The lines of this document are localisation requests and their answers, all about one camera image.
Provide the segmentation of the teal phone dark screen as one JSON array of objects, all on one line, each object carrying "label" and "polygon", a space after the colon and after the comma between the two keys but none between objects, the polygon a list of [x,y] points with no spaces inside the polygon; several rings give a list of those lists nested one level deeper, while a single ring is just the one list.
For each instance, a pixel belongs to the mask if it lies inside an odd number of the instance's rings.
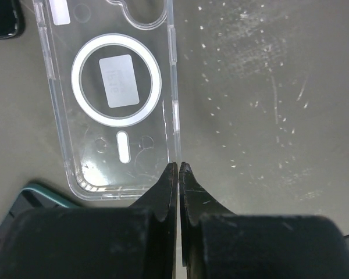
[{"label": "teal phone dark screen", "polygon": [[19,192],[0,224],[0,239],[7,232],[15,217],[35,208],[77,208],[80,204],[44,184],[28,183]]}]

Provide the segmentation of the clear magsafe phone case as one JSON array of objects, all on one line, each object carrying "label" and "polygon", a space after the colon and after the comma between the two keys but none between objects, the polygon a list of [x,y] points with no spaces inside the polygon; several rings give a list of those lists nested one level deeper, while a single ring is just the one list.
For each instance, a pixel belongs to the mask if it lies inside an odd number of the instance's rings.
[{"label": "clear magsafe phone case", "polygon": [[34,1],[68,185],[137,199],[180,154],[172,1]]}]

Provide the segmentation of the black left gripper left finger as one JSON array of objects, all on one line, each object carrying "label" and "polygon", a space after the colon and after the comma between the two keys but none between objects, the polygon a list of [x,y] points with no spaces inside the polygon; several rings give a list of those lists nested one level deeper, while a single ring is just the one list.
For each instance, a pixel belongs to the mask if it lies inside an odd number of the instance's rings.
[{"label": "black left gripper left finger", "polygon": [[177,164],[125,208],[23,212],[0,240],[0,278],[173,278]]}]

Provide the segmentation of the black phone dark screen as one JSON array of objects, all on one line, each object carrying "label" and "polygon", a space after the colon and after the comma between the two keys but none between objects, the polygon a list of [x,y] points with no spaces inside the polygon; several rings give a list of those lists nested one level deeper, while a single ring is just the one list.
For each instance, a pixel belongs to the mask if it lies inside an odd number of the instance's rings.
[{"label": "black phone dark screen", "polygon": [[0,0],[0,40],[23,34],[25,21],[20,1]]}]

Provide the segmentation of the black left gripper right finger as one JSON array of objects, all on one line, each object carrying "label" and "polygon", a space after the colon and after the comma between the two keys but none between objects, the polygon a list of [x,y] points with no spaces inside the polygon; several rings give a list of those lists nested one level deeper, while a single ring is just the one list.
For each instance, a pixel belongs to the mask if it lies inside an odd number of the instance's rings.
[{"label": "black left gripper right finger", "polygon": [[240,215],[179,171],[182,262],[188,278],[349,278],[349,249],[323,216]]}]

